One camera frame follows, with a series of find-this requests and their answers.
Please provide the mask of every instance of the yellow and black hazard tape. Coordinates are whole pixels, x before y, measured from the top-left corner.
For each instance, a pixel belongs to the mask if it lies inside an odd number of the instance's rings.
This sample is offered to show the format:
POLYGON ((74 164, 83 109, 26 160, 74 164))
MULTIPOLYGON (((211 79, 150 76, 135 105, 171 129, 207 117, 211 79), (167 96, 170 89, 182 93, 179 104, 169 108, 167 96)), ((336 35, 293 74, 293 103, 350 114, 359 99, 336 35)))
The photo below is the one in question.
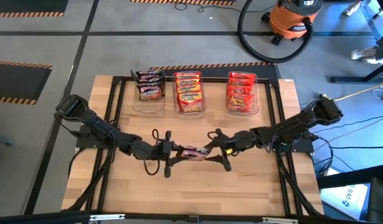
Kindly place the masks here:
POLYGON ((35 105, 37 103, 37 100, 0 96, 0 103, 19 103, 24 105, 35 105))
POLYGON ((23 66, 23 67, 34 67, 34 68, 51 68, 51 65, 41 65, 34 63, 22 63, 22 62, 7 62, 0 61, 0 65, 12 65, 12 66, 23 66))
POLYGON ((150 70, 174 70, 174 69, 194 69, 194 68, 220 68, 220 67, 240 67, 240 66, 257 66, 257 65, 274 65, 267 62, 250 62, 250 63, 224 63, 210 65, 181 65, 181 66, 163 66, 151 67, 150 70))
POLYGON ((207 5, 218 5, 218 6, 233 6, 235 5, 234 0, 230 1, 216 1, 216 0, 130 0, 135 3, 185 3, 185 4, 207 4, 207 5))
POLYGON ((60 17, 63 12, 0 12, 0 17, 60 17))

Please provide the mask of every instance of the clear plastic bin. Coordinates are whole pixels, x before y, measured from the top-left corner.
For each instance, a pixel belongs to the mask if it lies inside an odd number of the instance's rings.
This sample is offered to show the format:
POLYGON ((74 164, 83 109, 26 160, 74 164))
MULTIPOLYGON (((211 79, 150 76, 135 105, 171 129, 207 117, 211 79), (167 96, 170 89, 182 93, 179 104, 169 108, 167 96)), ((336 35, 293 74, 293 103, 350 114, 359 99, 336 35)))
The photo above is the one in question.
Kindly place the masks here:
MULTIPOLYGON (((182 73, 197 73, 197 71, 195 71, 195 72, 182 72, 182 73)), ((201 118, 204 115, 204 111, 207 108, 206 101, 205 101, 204 84, 202 82, 202 74, 201 74, 201 77, 200 77, 200 87, 201 87, 201 94, 202 94, 202 105, 201 105, 201 107, 202 108, 199 111, 193 111, 193 112, 183 112, 183 111, 181 111, 180 106, 179 106, 179 98, 178 98, 178 93, 177 93, 177 85, 176 85, 175 74, 172 75, 172 86, 173 86, 173 105, 174 105, 174 111, 176 112, 177 117, 179 119, 201 118)))
POLYGON ((249 119, 251 118, 253 115, 257 114, 259 112, 259 108, 258 108, 258 98, 257 98, 257 94, 258 94, 258 91, 257 91, 257 82, 258 82, 258 77, 256 76, 256 74, 254 73, 248 73, 248 72, 229 72, 227 74, 227 86, 226 86, 226 98, 225 98, 225 106, 226 106, 226 111, 225 111, 225 115, 226 117, 228 118, 233 118, 233 119, 249 119), (238 110, 231 110, 229 108, 229 104, 228 104, 228 101, 229 101, 229 96, 228 96, 228 88, 229 88, 229 78, 230 78, 230 74, 231 73, 243 73, 243 74, 248 74, 248 75, 253 75, 255 78, 253 79, 253 84, 252 84, 252 90, 250 92, 250 95, 253 95, 252 96, 252 99, 250 100, 250 109, 249 111, 238 111, 238 110))
POLYGON ((136 114, 143 117, 164 116, 165 115, 165 73, 160 70, 160 72, 162 72, 162 74, 164 75, 164 78, 162 80, 163 97, 156 100, 140 100, 140 92, 139 92, 139 89, 137 88, 138 83, 136 80, 136 74, 133 73, 132 70, 130 72, 131 72, 131 76, 133 77, 133 80, 135 81, 135 98, 134 98, 132 108, 136 112, 136 114))

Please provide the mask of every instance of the black hose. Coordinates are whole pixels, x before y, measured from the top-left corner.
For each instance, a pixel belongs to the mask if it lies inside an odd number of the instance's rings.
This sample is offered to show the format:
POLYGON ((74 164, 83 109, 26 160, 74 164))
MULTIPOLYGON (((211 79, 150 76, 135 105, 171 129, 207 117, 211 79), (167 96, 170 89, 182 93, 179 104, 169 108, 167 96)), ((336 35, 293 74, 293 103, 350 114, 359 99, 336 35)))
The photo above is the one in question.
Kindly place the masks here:
POLYGON ((283 57, 283 58, 270 58, 270 57, 266 57, 266 56, 260 54, 255 49, 253 49, 248 44, 247 40, 245 40, 244 31, 243 31, 243 29, 244 29, 243 26, 244 26, 245 14, 246 14, 247 9, 248 9, 249 5, 251 4, 251 2, 252 2, 252 0, 247 0, 247 2, 245 3, 244 7, 242 8, 241 14, 240 14, 240 18, 239 18, 239 24, 238 24, 239 39, 240 39, 241 44, 243 45, 243 47, 250 54, 252 54, 255 58, 257 58, 259 60, 262 60, 264 62, 283 63, 283 62, 287 62, 289 60, 294 59, 296 56, 298 56, 300 53, 302 53, 302 51, 304 51, 304 49, 308 46, 308 44, 310 43, 310 40, 311 40, 311 38, 313 36, 313 25, 312 25, 309 17, 306 17, 306 18, 304 18, 302 20, 302 22, 304 23, 304 25, 306 27, 306 37, 303 40, 303 43, 301 44, 301 46, 295 52, 293 52, 289 56, 286 56, 286 57, 283 57))

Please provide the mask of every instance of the shop vacuum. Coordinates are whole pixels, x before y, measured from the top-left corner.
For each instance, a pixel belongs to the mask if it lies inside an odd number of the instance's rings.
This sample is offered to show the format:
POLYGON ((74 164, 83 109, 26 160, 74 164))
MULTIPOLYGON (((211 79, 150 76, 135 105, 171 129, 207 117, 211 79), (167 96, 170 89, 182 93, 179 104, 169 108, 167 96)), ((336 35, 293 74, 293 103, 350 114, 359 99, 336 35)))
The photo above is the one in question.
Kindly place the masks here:
POLYGON ((247 0, 241 10, 238 23, 238 35, 243 47, 255 58, 264 62, 283 63, 298 56, 308 46, 313 36, 313 20, 323 4, 323 0, 278 0, 272 12, 262 16, 263 22, 269 22, 275 33, 272 43, 278 45, 282 39, 294 41, 303 38, 301 46, 289 56, 283 58, 266 57, 254 50, 245 40, 243 24, 248 7, 253 0, 247 0))

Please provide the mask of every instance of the wooden tabletop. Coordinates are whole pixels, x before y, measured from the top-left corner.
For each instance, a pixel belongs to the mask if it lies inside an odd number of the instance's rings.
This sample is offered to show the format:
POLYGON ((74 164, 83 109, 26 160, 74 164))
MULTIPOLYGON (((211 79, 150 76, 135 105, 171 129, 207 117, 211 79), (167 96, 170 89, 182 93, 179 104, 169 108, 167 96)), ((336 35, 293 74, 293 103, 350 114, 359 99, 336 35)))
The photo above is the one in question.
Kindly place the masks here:
MULTIPOLYGON (((111 87, 111 76, 97 76, 90 96, 89 106, 104 117, 111 87)), ((300 112, 293 80, 279 80, 285 116, 300 112)), ((209 131, 220 128, 232 136, 240 130, 271 126, 264 85, 257 85, 259 112, 250 119, 229 119, 225 116, 225 83, 204 83, 207 109, 200 119, 181 120, 173 109, 171 83, 166 85, 165 115, 159 118, 138 116, 132 109, 135 83, 126 82, 125 97, 121 107, 121 131, 141 136, 154 144, 151 132, 172 131, 172 140, 183 146, 202 147, 210 139, 209 131)), ((117 89, 111 118, 115 112, 117 89)), ((276 120, 279 121, 277 107, 276 120)), ((86 188, 92 175, 96 149, 87 149, 73 163, 62 208, 68 208, 86 188)), ((212 151, 214 156, 219 150, 212 151)), ((293 153, 298 185, 308 200, 323 212, 316 176, 311 159, 302 153, 293 153)), ((274 153, 264 149, 250 149, 230 157, 232 171, 226 172, 215 162, 181 162, 172 168, 170 178, 164 178, 163 168, 149 176, 143 162, 117 151, 111 165, 103 211, 123 213, 167 213, 200 215, 269 215, 283 216, 283 200, 274 153)), ((150 171, 156 162, 147 162, 150 171)), ((100 186, 95 191, 92 208, 97 207, 100 186)), ((291 211, 295 213, 292 189, 288 186, 291 211)))

